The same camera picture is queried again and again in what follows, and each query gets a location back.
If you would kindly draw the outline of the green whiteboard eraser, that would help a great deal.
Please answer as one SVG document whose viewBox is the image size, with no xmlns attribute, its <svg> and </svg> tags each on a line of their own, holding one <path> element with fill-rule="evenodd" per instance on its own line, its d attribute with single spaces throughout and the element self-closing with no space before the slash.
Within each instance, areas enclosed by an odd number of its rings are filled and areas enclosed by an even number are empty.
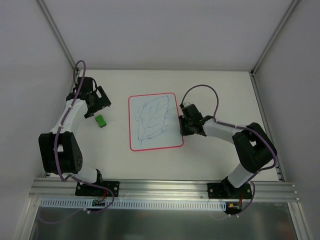
<svg viewBox="0 0 320 240">
<path fill-rule="evenodd" d="M 103 128 L 107 125 L 107 122 L 105 121 L 105 119 L 102 115 L 96 116 L 95 121 L 97 122 L 97 124 L 100 128 Z"/>
</svg>

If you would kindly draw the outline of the pink framed whiteboard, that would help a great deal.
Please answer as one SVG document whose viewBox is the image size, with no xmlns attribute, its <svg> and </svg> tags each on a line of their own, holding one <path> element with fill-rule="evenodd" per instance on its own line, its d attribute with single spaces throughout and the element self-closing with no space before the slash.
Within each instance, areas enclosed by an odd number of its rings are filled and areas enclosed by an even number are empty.
<svg viewBox="0 0 320 240">
<path fill-rule="evenodd" d="M 184 144 L 173 92 L 130 96 L 128 122 L 133 152 L 179 148 Z"/>
</svg>

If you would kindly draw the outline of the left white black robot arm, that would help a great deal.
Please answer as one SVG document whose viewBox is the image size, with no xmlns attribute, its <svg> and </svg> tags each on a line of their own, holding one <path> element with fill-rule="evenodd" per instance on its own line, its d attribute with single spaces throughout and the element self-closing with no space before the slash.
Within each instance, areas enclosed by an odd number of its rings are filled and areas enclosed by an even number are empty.
<svg viewBox="0 0 320 240">
<path fill-rule="evenodd" d="M 42 165 L 46 173 L 75 178 L 87 183 L 86 189 L 94 196 L 104 191 L 102 174 L 98 169 L 83 166 L 83 155 L 76 140 L 81 120 L 111 106 L 105 91 L 92 77 L 79 77 L 72 92 L 66 97 L 65 109 L 58 123 L 48 133 L 38 137 Z"/>
</svg>

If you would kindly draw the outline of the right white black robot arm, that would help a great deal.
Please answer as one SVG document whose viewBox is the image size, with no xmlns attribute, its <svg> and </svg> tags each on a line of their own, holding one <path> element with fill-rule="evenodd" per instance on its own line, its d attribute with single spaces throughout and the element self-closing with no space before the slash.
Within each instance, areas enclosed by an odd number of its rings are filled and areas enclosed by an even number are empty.
<svg viewBox="0 0 320 240">
<path fill-rule="evenodd" d="M 238 126 L 202 116 L 194 104 L 179 105 L 180 134 L 213 137 L 234 145 L 239 164 L 216 187 L 208 189 L 210 198 L 237 198 L 242 188 L 248 185 L 259 172 L 273 168 L 278 161 L 277 150 L 262 127 L 253 122 Z"/>
</svg>

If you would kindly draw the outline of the right aluminium corner post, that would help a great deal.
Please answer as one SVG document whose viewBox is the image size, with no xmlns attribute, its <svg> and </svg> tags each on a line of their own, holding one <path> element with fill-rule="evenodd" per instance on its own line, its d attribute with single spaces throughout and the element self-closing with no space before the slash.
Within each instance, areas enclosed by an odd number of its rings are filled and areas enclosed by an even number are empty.
<svg viewBox="0 0 320 240">
<path fill-rule="evenodd" d="M 286 8 L 284 14 L 280 18 L 279 22 L 277 23 L 274 31 L 272 32 L 270 38 L 268 39 L 265 47 L 263 48 L 262 53 L 260 54 L 259 58 L 257 59 L 254 67 L 250 71 L 250 79 L 252 83 L 252 87 L 254 90 L 254 94 L 257 101 L 261 101 L 261 97 L 258 90 L 258 85 L 256 81 L 256 74 L 258 70 L 260 69 L 261 65 L 264 63 L 266 57 L 270 53 L 273 45 L 275 44 L 276 40 L 278 39 L 279 35 L 281 34 L 283 28 L 287 24 L 289 18 L 297 8 L 298 4 L 300 3 L 300 0 L 291 0 L 288 7 Z"/>
</svg>

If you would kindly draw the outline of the aluminium corner post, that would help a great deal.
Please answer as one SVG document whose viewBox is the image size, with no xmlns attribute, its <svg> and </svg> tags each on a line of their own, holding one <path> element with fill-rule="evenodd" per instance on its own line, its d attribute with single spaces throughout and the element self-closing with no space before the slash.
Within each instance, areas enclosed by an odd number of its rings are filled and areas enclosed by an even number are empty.
<svg viewBox="0 0 320 240">
<path fill-rule="evenodd" d="M 37 4 L 39 10 L 41 11 L 45 21 L 47 22 L 51 32 L 53 33 L 54 38 L 56 39 L 59 47 L 61 48 L 65 58 L 67 59 L 67 62 L 71 69 L 73 70 L 75 67 L 75 60 L 56 24 L 56 21 L 54 20 L 45 0 L 35 0 L 35 3 Z"/>
<path fill-rule="evenodd" d="M 300 3 L 300 0 L 291 0 L 288 7 L 286 8 L 284 14 L 280 18 L 279 22 L 277 23 L 274 31 L 272 32 L 270 38 L 268 39 L 265 47 L 263 48 L 262 53 L 260 54 L 259 58 L 257 59 L 254 67 L 250 71 L 250 79 L 252 83 L 252 87 L 254 90 L 254 94 L 257 101 L 261 101 L 261 97 L 258 90 L 258 85 L 256 81 L 256 74 L 258 70 L 260 69 L 261 65 L 264 63 L 266 57 L 270 53 L 273 45 L 275 44 L 276 40 L 278 39 L 279 35 L 281 34 L 283 28 L 287 24 L 289 18 L 297 8 L 298 4 Z"/>
</svg>

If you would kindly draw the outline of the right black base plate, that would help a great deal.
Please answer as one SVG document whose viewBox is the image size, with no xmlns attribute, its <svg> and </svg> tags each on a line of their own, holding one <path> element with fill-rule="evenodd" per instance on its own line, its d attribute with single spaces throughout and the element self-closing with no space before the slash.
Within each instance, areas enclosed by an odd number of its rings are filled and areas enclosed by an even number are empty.
<svg viewBox="0 0 320 240">
<path fill-rule="evenodd" d="M 207 185 L 207 194 L 209 199 L 240 199 L 249 200 L 252 198 L 251 185 L 245 183 L 239 188 L 231 186 L 223 186 L 223 184 L 211 182 Z"/>
</svg>

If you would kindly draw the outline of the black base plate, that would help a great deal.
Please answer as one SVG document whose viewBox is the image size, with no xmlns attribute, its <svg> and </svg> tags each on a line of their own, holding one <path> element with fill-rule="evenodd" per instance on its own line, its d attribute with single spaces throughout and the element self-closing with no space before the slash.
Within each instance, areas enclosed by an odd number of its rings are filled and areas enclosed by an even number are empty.
<svg viewBox="0 0 320 240">
<path fill-rule="evenodd" d="M 211 182 L 207 185 L 207 194 L 209 199 L 240 199 L 249 200 L 252 198 L 251 185 L 245 183 L 239 188 L 231 186 L 223 186 L 223 184 Z"/>
<path fill-rule="evenodd" d="M 119 196 L 120 182 L 104 180 L 102 187 L 90 186 L 84 183 L 80 184 L 78 182 L 75 188 L 75 195 L 78 197 L 102 197 L 106 193 L 107 197 L 111 197 L 111 193 L 106 189 L 109 189 L 114 197 L 117 198 Z"/>
</svg>

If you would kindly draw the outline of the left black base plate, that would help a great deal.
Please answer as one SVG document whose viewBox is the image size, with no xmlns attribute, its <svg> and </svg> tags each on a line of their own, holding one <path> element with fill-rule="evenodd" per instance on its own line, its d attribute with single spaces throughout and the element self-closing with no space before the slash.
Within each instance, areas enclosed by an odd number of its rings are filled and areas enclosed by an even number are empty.
<svg viewBox="0 0 320 240">
<path fill-rule="evenodd" d="M 119 196 L 120 182 L 104 180 L 102 187 L 90 186 L 84 183 L 80 184 L 78 182 L 75 188 L 75 195 L 78 197 L 102 197 L 106 193 L 107 197 L 111 197 L 111 193 L 106 189 L 109 189 L 114 197 L 117 198 Z"/>
</svg>

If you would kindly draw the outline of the left aluminium corner post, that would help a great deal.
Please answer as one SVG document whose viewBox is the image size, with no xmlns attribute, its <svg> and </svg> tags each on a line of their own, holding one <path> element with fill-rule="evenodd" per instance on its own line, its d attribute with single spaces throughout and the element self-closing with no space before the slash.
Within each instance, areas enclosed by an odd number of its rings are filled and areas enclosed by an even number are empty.
<svg viewBox="0 0 320 240">
<path fill-rule="evenodd" d="M 65 58 L 67 59 L 67 62 L 71 69 L 73 70 L 75 67 L 75 60 L 56 24 L 56 21 L 54 20 L 45 0 L 35 0 L 35 3 L 37 4 L 39 10 L 41 11 L 45 21 L 47 22 L 51 32 L 53 33 L 54 38 L 56 39 L 59 47 L 61 48 Z"/>
</svg>

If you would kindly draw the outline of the aluminium front rail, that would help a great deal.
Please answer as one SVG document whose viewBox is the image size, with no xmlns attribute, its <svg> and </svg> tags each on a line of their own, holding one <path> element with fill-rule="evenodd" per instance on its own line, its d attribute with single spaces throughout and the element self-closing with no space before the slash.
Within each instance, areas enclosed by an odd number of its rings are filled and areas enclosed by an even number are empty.
<svg viewBox="0 0 320 240">
<path fill-rule="evenodd" d="M 186 180 L 132 180 L 119 181 L 119 199 L 133 200 L 208 200 L 208 181 Z M 254 200 L 257 202 L 299 202 L 300 196 L 293 183 L 255 181 Z M 31 186 L 31 198 L 74 198 L 77 183 L 58 178 L 36 178 Z"/>
</svg>

